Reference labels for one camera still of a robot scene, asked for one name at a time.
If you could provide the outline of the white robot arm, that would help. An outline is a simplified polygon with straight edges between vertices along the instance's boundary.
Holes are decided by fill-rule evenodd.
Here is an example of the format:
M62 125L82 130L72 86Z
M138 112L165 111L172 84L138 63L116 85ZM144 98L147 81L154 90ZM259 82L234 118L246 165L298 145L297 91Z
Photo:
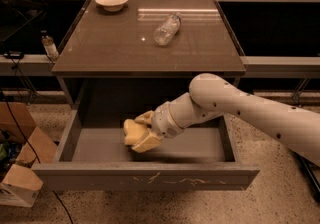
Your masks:
M184 129L223 114L236 116L290 150L320 165L320 114L245 93L221 77L203 73L192 79L189 91L135 121L145 127L132 149L149 151Z

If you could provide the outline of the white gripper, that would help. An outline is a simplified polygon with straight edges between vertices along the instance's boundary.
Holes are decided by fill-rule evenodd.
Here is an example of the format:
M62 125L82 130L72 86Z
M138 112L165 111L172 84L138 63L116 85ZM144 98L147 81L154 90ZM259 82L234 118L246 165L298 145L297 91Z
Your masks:
M162 139L172 139L183 132L174 121L170 112L170 103L157 107L154 112L147 111L134 119L139 124L151 125L152 131L148 129L142 137L132 146L135 152L143 153L162 143Z

